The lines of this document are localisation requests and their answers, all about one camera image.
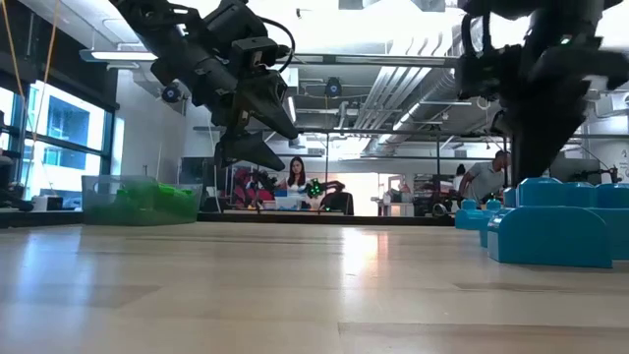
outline clear plastic bin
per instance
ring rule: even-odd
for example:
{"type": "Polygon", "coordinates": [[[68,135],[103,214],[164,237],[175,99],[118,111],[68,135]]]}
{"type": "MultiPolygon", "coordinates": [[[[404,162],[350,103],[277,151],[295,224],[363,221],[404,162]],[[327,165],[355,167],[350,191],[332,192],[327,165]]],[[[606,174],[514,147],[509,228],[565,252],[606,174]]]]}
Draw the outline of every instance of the clear plastic bin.
{"type": "Polygon", "coordinates": [[[197,221],[201,185],[166,185],[146,176],[83,176],[85,224],[154,226],[197,221]]]}

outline white shirt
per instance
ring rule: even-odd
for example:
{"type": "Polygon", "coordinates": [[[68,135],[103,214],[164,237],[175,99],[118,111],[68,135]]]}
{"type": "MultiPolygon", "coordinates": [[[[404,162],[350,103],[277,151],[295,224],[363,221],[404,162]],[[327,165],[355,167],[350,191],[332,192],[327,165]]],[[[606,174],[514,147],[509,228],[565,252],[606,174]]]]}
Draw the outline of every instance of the white shirt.
{"type": "Polygon", "coordinates": [[[478,162],[470,168],[468,173],[474,177],[474,180],[470,182],[467,193],[463,197],[475,200],[477,203],[490,193],[500,192],[504,185],[504,172],[494,171],[491,162],[478,162]]]}
{"type": "Polygon", "coordinates": [[[463,176],[456,176],[452,182],[454,190],[457,192],[461,192],[461,181],[463,181],[463,176]]]}
{"type": "Polygon", "coordinates": [[[288,191],[288,197],[298,197],[298,196],[305,196],[306,194],[304,193],[304,191],[306,191],[306,185],[310,183],[310,179],[306,179],[306,183],[303,186],[298,186],[297,183],[293,184],[292,186],[288,185],[288,179],[284,179],[283,182],[286,183],[286,190],[288,191]]]}

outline blue plastic block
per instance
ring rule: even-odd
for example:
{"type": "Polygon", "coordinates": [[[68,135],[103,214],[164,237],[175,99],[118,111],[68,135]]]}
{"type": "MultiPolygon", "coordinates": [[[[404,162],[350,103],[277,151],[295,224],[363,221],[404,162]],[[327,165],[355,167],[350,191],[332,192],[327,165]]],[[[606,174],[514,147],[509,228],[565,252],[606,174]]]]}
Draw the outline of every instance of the blue plastic block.
{"type": "Polygon", "coordinates": [[[514,188],[507,188],[504,190],[504,207],[517,207],[518,206],[518,191],[514,188]]]}
{"type": "Polygon", "coordinates": [[[461,209],[463,210],[476,210],[477,204],[473,200],[465,200],[461,203],[461,209]]]}
{"type": "Polygon", "coordinates": [[[629,208],[629,184],[598,185],[597,207],[629,208]]]}
{"type": "Polygon", "coordinates": [[[629,208],[610,209],[592,208],[596,215],[600,216],[607,227],[609,236],[609,250],[613,260],[629,260],[629,208]]]}
{"type": "Polygon", "coordinates": [[[518,186],[518,207],[564,206],[566,189],[554,178],[527,178],[518,186]]]}
{"type": "Polygon", "coordinates": [[[567,207],[595,207],[597,190],[590,183],[577,182],[564,184],[565,203],[567,207]]]}
{"type": "Polygon", "coordinates": [[[489,200],[486,207],[487,210],[498,211],[502,209],[502,203],[499,200],[489,200]]]}
{"type": "Polygon", "coordinates": [[[487,210],[484,211],[487,221],[481,225],[479,236],[481,238],[481,246],[487,248],[487,225],[493,215],[502,209],[502,203],[498,200],[490,200],[487,202],[487,210]]]}
{"type": "Polygon", "coordinates": [[[489,222],[489,256],[501,263],[610,268],[604,221],[572,206],[522,206],[489,222]]]}
{"type": "Polygon", "coordinates": [[[629,260],[629,185],[604,184],[596,191],[597,207],[592,211],[607,224],[611,257],[629,260]]]}
{"type": "Polygon", "coordinates": [[[489,256],[509,264],[611,267],[607,225],[587,208],[594,190],[551,178],[525,180],[519,207],[499,211],[487,225],[489,256]]]}
{"type": "Polygon", "coordinates": [[[491,204],[493,209],[478,210],[476,209],[476,202],[465,200],[461,207],[454,217],[454,226],[460,230],[478,231],[485,228],[491,216],[500,209],[500,202],[494,201],[491,204]]]}

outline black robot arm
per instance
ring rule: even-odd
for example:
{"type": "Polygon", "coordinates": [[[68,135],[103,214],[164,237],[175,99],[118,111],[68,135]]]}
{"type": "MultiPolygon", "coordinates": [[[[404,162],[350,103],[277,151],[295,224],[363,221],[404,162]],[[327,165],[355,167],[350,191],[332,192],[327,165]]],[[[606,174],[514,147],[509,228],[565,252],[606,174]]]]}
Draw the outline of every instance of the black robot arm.
{"type": "Polygon", "coordinates": [[[602,12],[622,0],[459,0],[465,53],[456,69],[461,99],[499,99],[493,126],[512,138],[514,184],[538,177],[585,121],[587,76],[607,78],[617,89],[629,80],[629,60],[600,50],[595,33],[602,12]],[[490,46],[491,13],[515,20],[530,16],[524,45],[490,46]],[[470,21],[484,18],[484,46],[471,45],[470,21]]]}
{"type": "Polygon", "coordinates": [[[193,104],[205,105],[212,123],[227,128],[215,149],[221,167],[246,160],[284,168],[261,133],[246,130],[256,118],[287,139],[298,136],[282,106],[286,83],[270,69],[278,58],[292,56],[291,48],[268,37],[264,22],[274,22],[256,16],[247,0],[222,0],[204,19],[196,9],[167,0],[110,2],[157,56],[151,67],[155,77],[165,86],[175,80],[183,83],[192,92],[193,104]]]}

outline glass window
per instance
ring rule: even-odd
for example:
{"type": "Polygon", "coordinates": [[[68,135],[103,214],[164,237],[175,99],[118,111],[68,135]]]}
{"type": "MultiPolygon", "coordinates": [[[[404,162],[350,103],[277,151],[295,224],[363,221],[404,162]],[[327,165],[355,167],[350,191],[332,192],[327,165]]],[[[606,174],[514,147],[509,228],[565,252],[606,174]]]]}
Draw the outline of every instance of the glass window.
{"type": "Polygon", "coordinates": [[[64,207],[81,206],[81,177],[100,172],[100,156],[26,140],[22,183],[26,199],[59,196],[64,207]]]}
{"type": "Polygon", "coordinates": [[[4,113],[4,121],[0,123],[4,125],[12,125],[14,97],[11,91],[0,88],[0,111],[4,113]]]}
{"type": "Polygon", "coordinates": [[[44,89],[42,82],[30,86],[27,129],[32,131],[36,122],[38,134],[103,149],[105,111],[51,85],[44,89]]]}

